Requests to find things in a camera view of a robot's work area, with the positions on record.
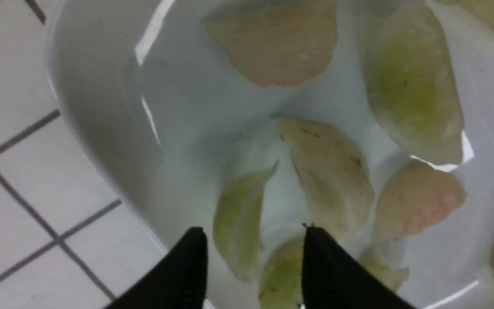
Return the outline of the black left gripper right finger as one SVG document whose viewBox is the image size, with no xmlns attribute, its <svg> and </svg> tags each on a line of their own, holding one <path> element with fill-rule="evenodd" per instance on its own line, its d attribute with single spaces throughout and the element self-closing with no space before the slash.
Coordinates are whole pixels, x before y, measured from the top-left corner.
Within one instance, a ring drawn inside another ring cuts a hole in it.
<svg viewBox="0 0 494 309">
<path fill-rule="evenodd" d="M 411 309 L 321 227 L 306 226 L 301 290 L 306 309 Z"/>
</svg>

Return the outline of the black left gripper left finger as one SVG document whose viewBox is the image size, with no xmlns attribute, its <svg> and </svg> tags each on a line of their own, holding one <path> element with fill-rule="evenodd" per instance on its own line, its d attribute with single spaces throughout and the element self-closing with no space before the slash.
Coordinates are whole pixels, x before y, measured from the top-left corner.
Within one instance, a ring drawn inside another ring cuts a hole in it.
<svg viewBox="0 0 494 309">
<path fill-rule="evenodd" d="M 208 282 L 208 240 L 190 227 L 167 255 L 108 309 L 202 309 Z"/>
</svg>

